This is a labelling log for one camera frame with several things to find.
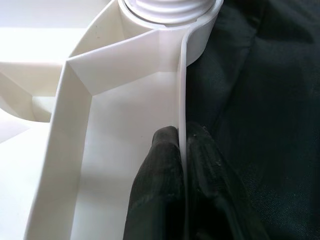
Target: plastic lid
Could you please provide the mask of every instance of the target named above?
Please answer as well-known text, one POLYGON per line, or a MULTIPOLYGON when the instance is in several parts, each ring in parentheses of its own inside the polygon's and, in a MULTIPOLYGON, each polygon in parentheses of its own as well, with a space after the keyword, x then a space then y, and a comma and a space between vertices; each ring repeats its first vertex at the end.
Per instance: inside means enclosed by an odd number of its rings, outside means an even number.
POLYGON ((216 0, 124 0, 137 16, 159 24, 181 24, 196 20, 216 0))

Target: white plastic container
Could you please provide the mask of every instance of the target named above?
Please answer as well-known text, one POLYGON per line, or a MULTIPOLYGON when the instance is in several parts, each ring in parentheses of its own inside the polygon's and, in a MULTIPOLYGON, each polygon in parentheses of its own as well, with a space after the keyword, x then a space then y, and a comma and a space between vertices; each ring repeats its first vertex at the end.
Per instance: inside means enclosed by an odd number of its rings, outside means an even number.
POLYGON ((163 25, 112 0, 92 21, 62 69, 25 239, 122 238, 154 132, 179 128, 186 158, 186 67, 203 53, 221 5, 163 25))

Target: black fabric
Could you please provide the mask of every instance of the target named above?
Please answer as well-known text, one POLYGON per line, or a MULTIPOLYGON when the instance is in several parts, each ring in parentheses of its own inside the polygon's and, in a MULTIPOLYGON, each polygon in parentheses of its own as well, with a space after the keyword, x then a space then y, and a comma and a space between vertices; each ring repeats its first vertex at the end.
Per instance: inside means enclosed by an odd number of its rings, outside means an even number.
POLYGON ((124 240, 182 240, 185 186, 178 132, 158 130, 149 154, 134 179, 124 240))
POLYGON ((320 2, 224 0, 187 68, 206 126, 272 240, 320 239, 320 2))
POLYGON ((187 169, 191 240, 268 240, 247 192, 210 134, 189 123, 187 169))

